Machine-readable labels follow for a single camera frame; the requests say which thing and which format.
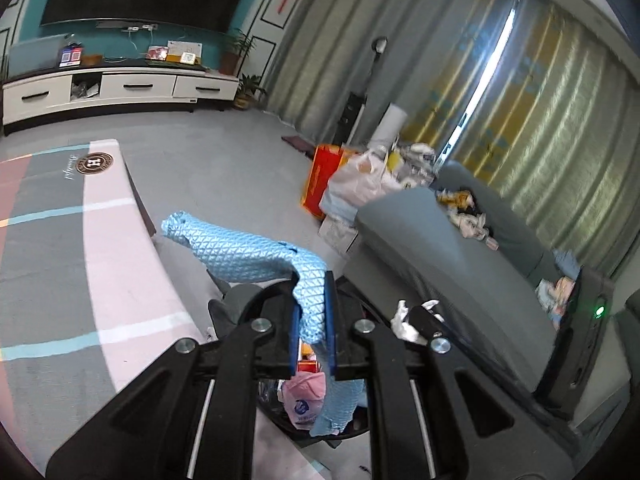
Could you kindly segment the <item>pink plastic bag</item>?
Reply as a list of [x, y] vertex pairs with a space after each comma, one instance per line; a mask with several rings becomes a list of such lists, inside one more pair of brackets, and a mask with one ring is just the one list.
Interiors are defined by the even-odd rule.
[[322, 372], [298, 372], [281, 387], [282, 404], [288, 419], [298, 430], [311, 430], [326, 397], [326, 376]]

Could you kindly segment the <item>blue quilted cloth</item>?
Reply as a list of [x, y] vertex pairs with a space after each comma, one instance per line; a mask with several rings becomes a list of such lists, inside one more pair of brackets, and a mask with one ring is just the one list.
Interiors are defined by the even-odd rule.
[[189, 248], [214, 278], [230, 283], [263, 283], [297, 276], [293, 297], [302, 309], [299, 336], [314, 349], [324, 374], [326, 398], [311, 427], [313, 437], [336, 436], [352, 421], [364, 396], [361, 379], [338, 382], [329, 370], [326, 343], [326, 272], [314, 252], [283, 240], [235, 231], [176, 211], [162, 222], [163, 236]]

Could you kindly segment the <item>grey sofa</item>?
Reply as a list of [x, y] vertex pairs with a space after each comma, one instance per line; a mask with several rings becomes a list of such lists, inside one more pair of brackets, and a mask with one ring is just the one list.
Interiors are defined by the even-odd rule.
[[448, 330], [535, 412], [581, 434], [616, 424], [630, 403], [631, 369], [613, 283], [581, 268], [564, 309], [550, 313], [537, 289], [563, 281], [553, 252], [468, 170], [452, 162], [444, 179], [472, 194], [496, 240], [464, 237], [432, 188], [391, 192], [356, 214], [349, 281], [385, 314], [399, 300], [435, 300]]

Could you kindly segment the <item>white plastic bag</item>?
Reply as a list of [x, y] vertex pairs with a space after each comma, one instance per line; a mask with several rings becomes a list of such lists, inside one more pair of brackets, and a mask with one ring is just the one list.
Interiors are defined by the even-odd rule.
[[401, 191], [402, 186], [388, 170], [387, 161], [386, 151], [369, 150], [352, 155], [329, 178], [326, 190], [355, 207]]

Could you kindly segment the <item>grey curtain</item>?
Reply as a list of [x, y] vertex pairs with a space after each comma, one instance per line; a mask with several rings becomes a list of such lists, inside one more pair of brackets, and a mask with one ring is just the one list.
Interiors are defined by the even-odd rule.
[[328, 142], [367, 93], [402, 135], [460, 162], [553, 248], [617, 275], [639, 245], [639, 81], [551, 0], [303, 0], [267, 107]]

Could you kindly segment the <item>red orange shopping bag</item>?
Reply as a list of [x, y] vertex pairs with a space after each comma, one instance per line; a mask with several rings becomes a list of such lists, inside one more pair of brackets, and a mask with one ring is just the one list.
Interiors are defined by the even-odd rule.
[[344, 166], [352, 156], [360, 155], [361, 151], [350, 148], [339, 148], [337, 145], [320, 144], [314, 150], [311, 167], [303, 190], [300, 204], [315, 219], [322, 221], [326, 214], [321, 203], [329, 206], [330, 215], [342, 218], [347, 223], [353, 222], [357, 208], [341, 197], [330, 193], [327, 200], [323, 199], [330, 177]]

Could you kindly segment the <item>potted plant by cabinet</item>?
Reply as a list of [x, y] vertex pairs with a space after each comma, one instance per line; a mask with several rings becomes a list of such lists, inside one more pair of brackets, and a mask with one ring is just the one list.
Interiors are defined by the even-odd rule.
[[262, 86], [261, 76], [242, 74], [233, 107], [236, 110], [250, 110], [258, 106], [267, 96], [268, 92]]

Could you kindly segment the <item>white TV cabinet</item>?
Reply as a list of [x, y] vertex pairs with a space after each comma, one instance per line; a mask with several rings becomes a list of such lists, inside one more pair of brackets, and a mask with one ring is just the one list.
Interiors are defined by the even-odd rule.
[[55, 70], [2, 86], [2, 124], [90, 107], [231, 102], [239, 85], [235, 76], [216, 70], [121, 65]]

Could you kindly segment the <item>grey storage bin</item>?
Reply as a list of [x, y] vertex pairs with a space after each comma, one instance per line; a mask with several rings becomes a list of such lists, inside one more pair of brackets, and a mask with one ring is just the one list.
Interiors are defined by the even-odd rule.
[[61, 34], [26, 40], [9, 50], [8, 77], [58, 66], [61, 51], [74, 41], [73, 34]]

